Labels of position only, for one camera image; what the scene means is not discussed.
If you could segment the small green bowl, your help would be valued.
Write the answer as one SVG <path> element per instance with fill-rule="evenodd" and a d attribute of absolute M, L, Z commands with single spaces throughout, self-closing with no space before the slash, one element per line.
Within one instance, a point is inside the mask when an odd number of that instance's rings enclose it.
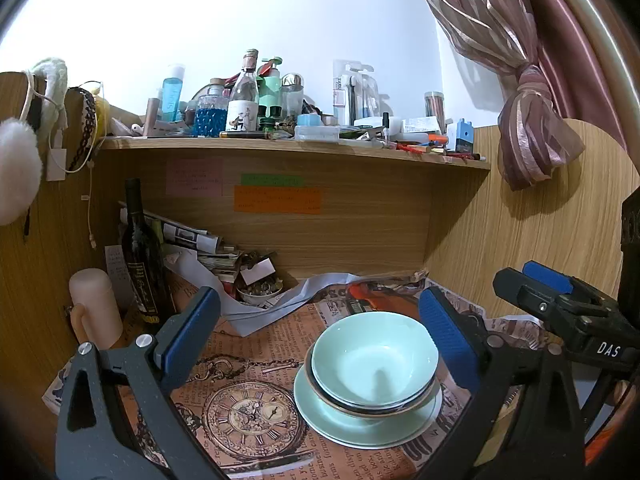
<path fill-rule="evenodd" d="M 438 350 L 426 327 L 392 312 L 353 314 L 314 343 L 311 370 L 323 391 L 347 405 L 390 408 L 422 393 Z"/>

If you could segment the mint green plate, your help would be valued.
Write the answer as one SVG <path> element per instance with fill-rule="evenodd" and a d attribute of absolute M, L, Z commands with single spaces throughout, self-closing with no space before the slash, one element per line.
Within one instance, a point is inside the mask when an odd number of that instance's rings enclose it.
<path fill-rule="evenodd" d="M 297 411 L 310 428 L 332 442 L 360 450 L 392 448 L 420 436 L 436 422 L 442 407 L 438 379 L 420 408 L 383 418 L 357 417 L 331 408 L 314 393 L 305 370 L 297 372 L 293 392 Z"/>

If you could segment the dark wine bottle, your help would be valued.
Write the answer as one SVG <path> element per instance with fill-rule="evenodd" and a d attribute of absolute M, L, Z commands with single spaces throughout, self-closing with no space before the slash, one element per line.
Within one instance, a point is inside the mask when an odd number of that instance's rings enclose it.
<path fill-rule="evenodd" d="M 168 318 L 176 313 L 163 264 L 160 240 L 145 220 L 141 182 L 125 183 L 127 225 L 122 234 L 122 254 L 138 309 L 151 334 L 157 334 Z"/>

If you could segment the vintage newspaper mat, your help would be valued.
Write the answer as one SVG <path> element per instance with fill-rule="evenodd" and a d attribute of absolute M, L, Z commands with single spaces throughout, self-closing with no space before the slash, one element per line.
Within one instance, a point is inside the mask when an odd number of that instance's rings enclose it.
<path fill-rule="evenodd" d="M 331 324 L 352 313 L 416 313 L 430 280 L 336 284 L 280 321 L 247 337 L 220 321 L 189 379 L 171 395 L 177 411 L 209 456 L 232 479 L 405 479 L 430 458 L 460 415 L 468 395 L 446 368 L 430 419 L 415 419 L 411 439 L 393 437 L 345 448 L 307 424 L 295 405 L 309 347 Z"/>

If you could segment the stack of books and magazines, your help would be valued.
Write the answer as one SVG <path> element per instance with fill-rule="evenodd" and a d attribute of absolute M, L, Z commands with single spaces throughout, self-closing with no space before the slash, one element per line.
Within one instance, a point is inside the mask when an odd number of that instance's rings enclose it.
<path fill-rule="evenodd" d="M 238 280 L 240 271 L 247 266 L 268 258 L 258 252 L 243 252 L 239 246 L 227 244 L 224 240 L 206 230 L 190 228 L 185 224 L 153 214 L 143 213 L 146 223 L 152 228 L 164 246 L 179 247 L 190 252 L 198 262 L 225 283 Z"/>

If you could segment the beige cylindrical container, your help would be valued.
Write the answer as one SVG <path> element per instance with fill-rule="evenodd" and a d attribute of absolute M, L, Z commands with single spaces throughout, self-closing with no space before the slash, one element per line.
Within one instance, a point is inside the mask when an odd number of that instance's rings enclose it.
<path fill-rule="evenodd" d="M 112 348 L 122 336 L 122 319 L 108 275 L 96 268 L 80 270 L 68 288 L 73 303 L 70 324 L 78 342 L 92 342 L 100 350 Z"/>

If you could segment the pink sticky note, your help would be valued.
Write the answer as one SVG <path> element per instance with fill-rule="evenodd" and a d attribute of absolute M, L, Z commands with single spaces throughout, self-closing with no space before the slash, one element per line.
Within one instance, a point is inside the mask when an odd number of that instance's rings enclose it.
<path fill-rule="evenodd" d="M 173 158 L 166 162 L 166 195 L 183 198 L 222 196 L 222 159 Z"/>

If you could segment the wooden shelf board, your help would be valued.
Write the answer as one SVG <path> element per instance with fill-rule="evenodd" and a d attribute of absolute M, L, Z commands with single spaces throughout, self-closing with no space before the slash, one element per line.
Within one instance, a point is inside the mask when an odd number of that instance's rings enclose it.
<path fill-rule="evenodd" d="M 383 162 L 416 162 L 417 164 L 453 166 L 478 170 L 491 170 L 489 162 L 460 159 L 434 153 L 410 153 L 390 148 L 367 148 L 322 142 L 297 142 L 294 140 L 243 140 L 226 138 L 126 138 L 108 136 L 101 145 L 105 151 L 160 151 L 195 150 L 239 152 L 255 154 L 301 154 L 377 159 Z"/>

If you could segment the pencil holder cup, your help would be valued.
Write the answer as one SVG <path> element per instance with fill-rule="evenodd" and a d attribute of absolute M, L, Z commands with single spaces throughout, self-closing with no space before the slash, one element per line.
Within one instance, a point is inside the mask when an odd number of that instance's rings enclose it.
<path fill-rule="evenodd" d="M 447 132 L 444 110 L 444 95 L 439 91 L 427 91 L 424 93 L 425 115 L 435 117 L 441 133 Z"/>

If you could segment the clear glass liquor bottle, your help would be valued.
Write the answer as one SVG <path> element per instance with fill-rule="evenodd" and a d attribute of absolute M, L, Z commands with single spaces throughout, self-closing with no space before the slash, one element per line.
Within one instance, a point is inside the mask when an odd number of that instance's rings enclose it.
<path fill-rule="evenodd" d="M 226 130 L 231 132 L 255 131 L 259 92 L 256 78 L 256 49 L 247 50 L 243 56 L 243 66 L 231 90 L 228 104 Z"/>

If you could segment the white fluffy earmuffs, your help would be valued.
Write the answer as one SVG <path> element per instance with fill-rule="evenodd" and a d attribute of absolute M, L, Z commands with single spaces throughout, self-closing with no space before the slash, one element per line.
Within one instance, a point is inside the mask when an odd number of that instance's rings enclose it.
<path fill-rule="evenodd" d="M 67 127 L 65 96 L 67 67 L 59 58 L 46 58 L 24 73 L 27 90 L 20 116 L 1 123 L 1 224 L 8 226 L 29 210 L 42 178 L 39 144 L 47 141 L 55 127 Z M 32 99 L 38 96 L 35 78 L 46 81 L 40 127 L 29 125 Z"/>

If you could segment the green thermos bottle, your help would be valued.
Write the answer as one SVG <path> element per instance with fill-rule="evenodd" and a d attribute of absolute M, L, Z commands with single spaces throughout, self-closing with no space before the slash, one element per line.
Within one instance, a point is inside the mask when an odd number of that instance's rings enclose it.
<path fill-rule="evenodd" d="M 279 66 L 282 58 L 264 58 L 262 66 L 258 68 L 258 129 L 262 130 L 265 118 L 277 122 L 282 117 L 281 103 L 281 75 Z"/>

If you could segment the leopard print headband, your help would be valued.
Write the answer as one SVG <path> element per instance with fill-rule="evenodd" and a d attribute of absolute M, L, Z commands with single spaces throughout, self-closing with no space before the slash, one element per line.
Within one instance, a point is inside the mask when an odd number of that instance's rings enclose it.
<path fill-rule="evenodd" d="M 96 127 L 98 126 L 98 111 L 96 110 L 96 96 L 85 88 L 76 86 L 70 88 L 81 97 L 82 109 L 80 114 L 80 142 L 78 148 L 66 168 L 70 174 L 89 161 L 93 152 L 94 140 L 96 140 Z"/>

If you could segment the blue liquid bottle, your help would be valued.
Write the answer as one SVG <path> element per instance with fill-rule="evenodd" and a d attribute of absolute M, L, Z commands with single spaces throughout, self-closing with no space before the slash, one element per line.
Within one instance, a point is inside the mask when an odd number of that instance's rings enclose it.
<path fill-rule="evenodd" d="M 169 76 L 163 80 L 162 106 L 160 107 L 163 122 L 175 122 L 177 120 L 183 78 L 184 67 L 176 66 L 171 70 Z"/>

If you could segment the silver lidded glass jar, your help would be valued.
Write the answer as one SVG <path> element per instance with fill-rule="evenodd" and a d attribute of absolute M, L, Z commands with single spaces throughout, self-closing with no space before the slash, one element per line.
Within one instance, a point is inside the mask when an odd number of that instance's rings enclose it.
<path fill-rule="evenodd" d="M 285 74 L 281 79 L 282 118 L 297 117 L 302 114 L 304 99 L 304 78 L 296 73 Z"/>

